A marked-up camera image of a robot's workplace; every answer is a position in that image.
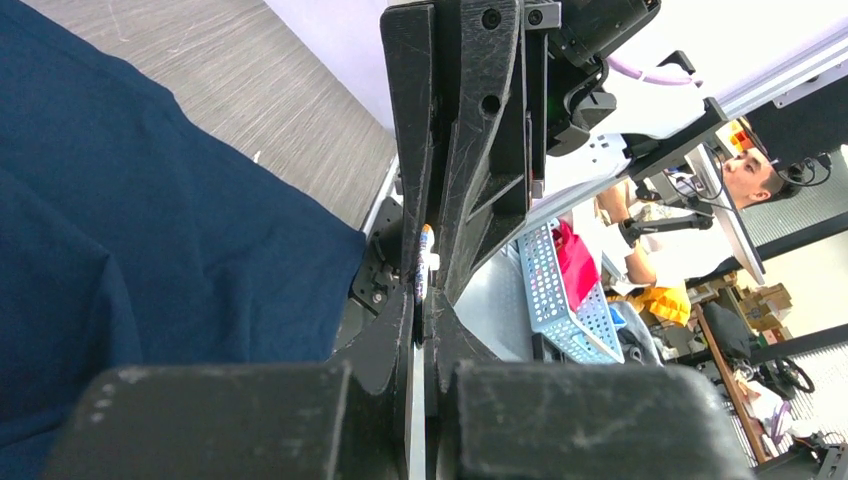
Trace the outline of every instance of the screw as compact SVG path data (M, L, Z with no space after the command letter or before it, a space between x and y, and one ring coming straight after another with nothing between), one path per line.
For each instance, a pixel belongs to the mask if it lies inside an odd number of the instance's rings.
M494 30L501 24L501 12L490 8L483 12L483 26L486 30Z
M542 23L542 20L544 20L544 18L545 17L542 15L542 12L540 12L539 10L531 10L530 14L527 15L527 21L530 22L530 25L534 26Z

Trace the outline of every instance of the man's arm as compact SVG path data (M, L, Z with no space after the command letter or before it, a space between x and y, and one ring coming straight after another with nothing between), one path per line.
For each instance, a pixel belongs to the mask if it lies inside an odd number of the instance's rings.
M630 218L628 197L627 182L620 182L598 195L598 203L607 211L611 223L621 223ZM631 283L640 285L657 283L657 272L639 242L636 242L633 253L625 257L624 262L627 265L627 278Z

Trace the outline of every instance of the red cloth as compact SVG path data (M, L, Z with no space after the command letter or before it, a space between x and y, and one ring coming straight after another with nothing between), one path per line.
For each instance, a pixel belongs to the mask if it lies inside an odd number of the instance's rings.
M601 276L589 249L574 234L570 225L560 221L559 228L553 231L553 238L568 306L572 312L576 312L577 307L601 280Z

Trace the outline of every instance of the pink tube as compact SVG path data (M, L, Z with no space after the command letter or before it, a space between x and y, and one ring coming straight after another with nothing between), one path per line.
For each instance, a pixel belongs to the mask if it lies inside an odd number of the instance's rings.
M635 68L633 66L627 65L621 60L616 59L615 57L608 57L607 64L612 70L616 72L636 79L641 80L645 83L652 83L654 85L667 85L667 86L676 86L676 85L689 85L690 83L695 82L691 76L666 76L666 75L645 75L642 70Z

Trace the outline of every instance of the yellow cloth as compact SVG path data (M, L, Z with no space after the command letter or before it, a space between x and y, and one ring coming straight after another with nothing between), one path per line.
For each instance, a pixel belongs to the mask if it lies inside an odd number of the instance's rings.
M692 315L692 302L686 293L686 286L676 288L647 287L641 295L612 296L608 301L626 301L641 313L648 309L657 317L685 326Z

